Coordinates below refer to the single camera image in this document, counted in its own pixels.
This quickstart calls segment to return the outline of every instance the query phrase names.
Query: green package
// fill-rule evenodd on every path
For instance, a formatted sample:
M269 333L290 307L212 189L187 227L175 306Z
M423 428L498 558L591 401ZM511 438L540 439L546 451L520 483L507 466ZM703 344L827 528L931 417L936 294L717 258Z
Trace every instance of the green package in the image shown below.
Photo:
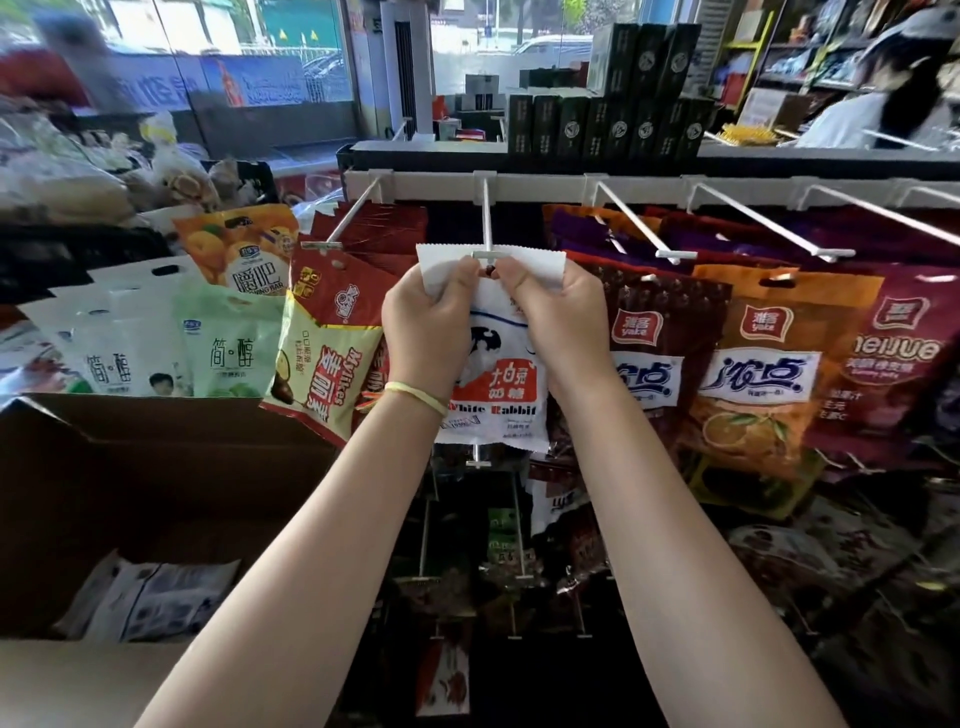
M180 289L174 310L194 397L263 397L276 369L283 300L208 283Z

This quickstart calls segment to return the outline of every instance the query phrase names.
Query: yellow wristband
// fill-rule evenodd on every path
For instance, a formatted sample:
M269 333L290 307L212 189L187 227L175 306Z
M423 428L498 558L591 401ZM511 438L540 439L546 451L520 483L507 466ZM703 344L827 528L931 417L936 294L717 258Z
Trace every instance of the yellow wristband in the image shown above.
M405 392L412 397L416 397L427 406L439 412L441 417L446 417L446 413L448 412L448 409L443 402L434 397L430 397L430 395L421 389L411 387L409 384L404 384L402 381L388 381L387 385L383 389L385 392Z

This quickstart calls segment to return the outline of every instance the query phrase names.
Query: person's right hand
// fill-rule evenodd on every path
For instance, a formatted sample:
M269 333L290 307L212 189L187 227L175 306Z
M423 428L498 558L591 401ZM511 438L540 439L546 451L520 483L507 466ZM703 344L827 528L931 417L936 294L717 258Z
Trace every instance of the person's right hand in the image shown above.
M597 377L613 375L607 302L603 283L572 260L564 268L564 287L548 291L517 260L496 261L494 278L516 301L530 324L530 339L546 363L549 387L558 400Z

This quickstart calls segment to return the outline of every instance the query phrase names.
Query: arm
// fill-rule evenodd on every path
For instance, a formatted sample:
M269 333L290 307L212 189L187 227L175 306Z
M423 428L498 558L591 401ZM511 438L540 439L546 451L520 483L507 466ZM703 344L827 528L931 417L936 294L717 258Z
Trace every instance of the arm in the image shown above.
M515 261L497 271L547 362L636 650L670 725L845 725L620 381L600 281L567 262L564 291L553 294Z
M391 379L449 399L469 350L476 268L462 261L436 304L419 267L388 294ZM324 725L441 419L410 395L383 396L180 658L137 728Z

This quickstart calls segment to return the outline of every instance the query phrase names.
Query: forearm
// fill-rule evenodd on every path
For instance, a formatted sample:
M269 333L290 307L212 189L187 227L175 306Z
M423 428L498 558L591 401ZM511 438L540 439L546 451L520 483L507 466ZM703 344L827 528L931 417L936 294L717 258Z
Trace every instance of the forearm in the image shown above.
M384 395L174 667L138 728L324 724L440 421L412 397Z
M561 407L636 649L670 724L844 725L619 379Z

